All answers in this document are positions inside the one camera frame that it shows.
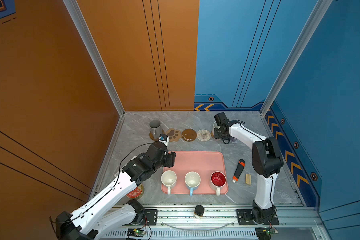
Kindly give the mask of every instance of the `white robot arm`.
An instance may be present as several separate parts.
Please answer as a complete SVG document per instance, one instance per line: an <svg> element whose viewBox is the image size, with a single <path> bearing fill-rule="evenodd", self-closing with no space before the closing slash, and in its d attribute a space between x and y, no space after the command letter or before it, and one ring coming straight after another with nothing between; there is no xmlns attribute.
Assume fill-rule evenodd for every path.
<svg viewBox="0 0 360 240"><path fill-rule="evenodd" d="M214 129L215 137L223 140L235 137L252 150L252 166L257 173L253 220L259 224L270 221L276 213L274 183L284 164L277 140L252 132L241 121L227 119L225 113L215 115L215 121L219 126Z"/></svg>
<svg viewBox="0 0 360 240"><path fill-rule="evenodd" d="M123 196L149 179L158 168L173 167L176 153L168 153L168 141L167 135L160 135L147 152L130 160L119 171L119 175L93 199L71 214L62 212L58 215L55 222L56 237L59 240L97 240L111 229L131 222L139 223L143 218L144 207L136 200L129 200L121 209L105 214Z"/></svg>

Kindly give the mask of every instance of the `orange utility knife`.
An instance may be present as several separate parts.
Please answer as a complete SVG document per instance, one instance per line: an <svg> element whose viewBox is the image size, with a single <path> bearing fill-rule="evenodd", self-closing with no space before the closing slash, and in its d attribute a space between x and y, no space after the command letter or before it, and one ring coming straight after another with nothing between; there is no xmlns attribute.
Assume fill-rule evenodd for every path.
<svg viewBox="0 0 360 240"><path fill-rule="evenodd" d="M237 164L235 174L233 175L233 179L232 179L233 183L235 183L237 180L239 180L239 177L240 177L241 173L243 172L244 167L245 167L245 162L244 162L244 160L240 159L239 163Z"/></svg>

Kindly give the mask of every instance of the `black jar lid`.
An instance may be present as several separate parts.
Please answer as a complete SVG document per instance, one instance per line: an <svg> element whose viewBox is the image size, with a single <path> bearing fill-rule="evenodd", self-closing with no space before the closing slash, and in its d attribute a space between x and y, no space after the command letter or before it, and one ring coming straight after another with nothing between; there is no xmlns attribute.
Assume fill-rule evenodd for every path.
<svg viewBox="0 0 360 240"><path fill-rule="evenodd" d="M195 213L198 216L202 216L204 214L204 207L202 205L197 205L195 208Z"/></svg>

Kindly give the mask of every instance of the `mug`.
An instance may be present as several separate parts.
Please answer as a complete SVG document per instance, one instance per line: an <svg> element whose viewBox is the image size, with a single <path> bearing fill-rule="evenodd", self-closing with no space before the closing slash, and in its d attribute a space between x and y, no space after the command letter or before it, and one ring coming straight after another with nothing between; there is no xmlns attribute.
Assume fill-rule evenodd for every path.
<svg viewBox="0 0 360 240"><path fill-rule="evenodd" d="M177 176L174 171L167 170L161 175L161 183L168 188L168 195L176 185Z"/></svg>
<svg viewBox="0 0 360 240"><path fill-rule="evenodd" d="M149 128L151 129L151 133L154 139L158 139L160 134L163 134L163 130L161 128L161 122L159 120L151 121L149 123Z"/></svg>
<svg viewBox="0 0 360 240"><path fill-rule="evenodd" d="M220 128L218 125L217 125L217 123L216 122L213 122L213 124L212 124L212 137L215 135L215 128Z"/></svg>
<svg viewBox="0 0 360 240"><path fill-rule="evenodd" d="M214 172L209 178L209 185L211 189L215 190L216 195L220 196L220 190L227 182L227 178L222 172Z"/></svg>
<svg viewBox="0 0 360 240"><path fill-rule="evenodd" d="M189 189L189 195L192 197L193 191L196 190L201 182L200 175L197 172L189 172L185 176L185 184Z"/></svg>

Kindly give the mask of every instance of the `blue wall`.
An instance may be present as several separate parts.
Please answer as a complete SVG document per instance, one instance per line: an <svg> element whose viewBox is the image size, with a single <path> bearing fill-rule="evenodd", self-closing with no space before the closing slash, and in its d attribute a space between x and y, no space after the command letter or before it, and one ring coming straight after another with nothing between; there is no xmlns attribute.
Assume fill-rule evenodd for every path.
<svg viewBox="0 0 360 240"><path fill-rule="evenodd" d="M315 4L200 0L195 95L216 95L229 108L263 101Z"/></svg>
<svg viewBox="0 0 360 240"><path fill-rule="evenodd" d="M6 10L0 12L0 18L6 17L16 12L14 9L14 0L5 0L4 3Z"/></svg>
<svg viewBox="0 0 360 240"><path fill-rule="evenodd" d="M321 176L332 238L360 237L360 0L332 2L276 102Z"/></svg>

